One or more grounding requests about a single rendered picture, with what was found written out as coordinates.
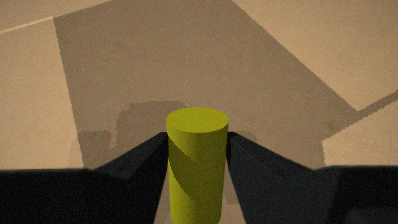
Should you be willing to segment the yellow cylinder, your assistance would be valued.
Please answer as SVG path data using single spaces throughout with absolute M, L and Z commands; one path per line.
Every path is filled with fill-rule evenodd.
M 174 224 L 218 224 L 221 218 L 228 117 L 183 108 L 166 118 L 171 218 Z

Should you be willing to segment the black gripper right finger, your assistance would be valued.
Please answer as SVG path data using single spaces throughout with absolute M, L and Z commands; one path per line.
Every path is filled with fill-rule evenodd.
M 343 224 L 355 208 L 398 208 L 398 165 L 312 170 L 235 132 L 226 159 L 245 224 Z

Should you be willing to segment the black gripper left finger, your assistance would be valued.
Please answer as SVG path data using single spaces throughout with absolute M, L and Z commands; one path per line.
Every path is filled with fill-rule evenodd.
M 160 132 L 95 170 L 0 170 L 0 224 L 154 224 L 168 157 Z

